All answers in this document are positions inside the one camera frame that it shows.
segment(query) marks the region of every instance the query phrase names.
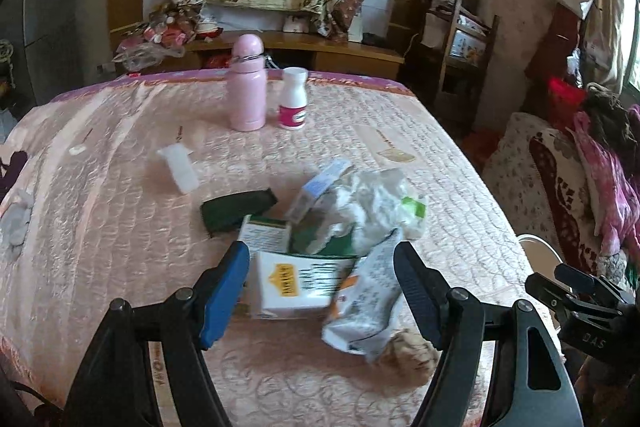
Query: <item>white plastic bottle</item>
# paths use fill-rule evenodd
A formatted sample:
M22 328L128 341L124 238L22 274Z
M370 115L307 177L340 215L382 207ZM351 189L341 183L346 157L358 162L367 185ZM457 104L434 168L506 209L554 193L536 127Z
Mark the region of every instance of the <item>white plastic bottle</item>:
M309 72L305 68L282 70L284 86L280 93L278 123L284 129L300 129L306 120L305 83Z

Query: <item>wooden shelf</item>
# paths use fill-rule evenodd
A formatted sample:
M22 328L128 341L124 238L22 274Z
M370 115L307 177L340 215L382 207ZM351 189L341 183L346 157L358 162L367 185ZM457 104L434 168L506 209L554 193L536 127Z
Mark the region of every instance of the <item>wooden shelf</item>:
M251 33L247 31L222 32L211 42L193 41L185 45L188 52L203 52L212 50L230 50L240 35ZM359 42L333 42L321 37L306 33L285 33L277 31L254 32L264 43L265 49L278 50L302 50L314 53L335 53L340 55L353 55L361 58L373 58L395 64L404 63L404 59L393 50L385 50L366 46Z

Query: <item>blue gripper pad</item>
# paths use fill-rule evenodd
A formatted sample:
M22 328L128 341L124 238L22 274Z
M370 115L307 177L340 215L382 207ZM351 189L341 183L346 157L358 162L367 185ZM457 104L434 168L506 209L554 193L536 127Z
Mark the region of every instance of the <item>blue gripper pad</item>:
M249 249L241 241L234 242L218 266L224 271L205 304L204 323L200 331L200 344L204 349L209 349L225 333L249 272Z

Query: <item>bed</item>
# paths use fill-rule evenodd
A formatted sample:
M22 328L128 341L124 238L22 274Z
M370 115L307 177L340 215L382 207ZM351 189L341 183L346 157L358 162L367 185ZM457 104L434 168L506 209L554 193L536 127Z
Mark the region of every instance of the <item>bed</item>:
M203 201L271 187L280 200L272 209L277 216L338 155L359 168L399 166L427 195L428 231L414 247L450 285L500 304L526 296L530 266L504 214L409 90L378 78L311 73L304 130L270 122L242 134L226 126L222 75L124 76L66 93L32 110L2 146L2 157L26 150L29 160L0 212L19 187L35 198L21 256L0 264L0 351L25 382L63 404L111 299L133 306L161 301L217 263L235 235L209 237L199 215ZM278 72L270 79L273 108ZM186 196L155 154L178 134L194 151L202 181ZM389 143L408 161L380 155ZM534 304L557 342L548 312ZM406 303L400 326L415 330ZM408 425L426 387L330 348L319 327L232 320L205 355L232 422ZM486 346L468 425L481 416L491 367Z

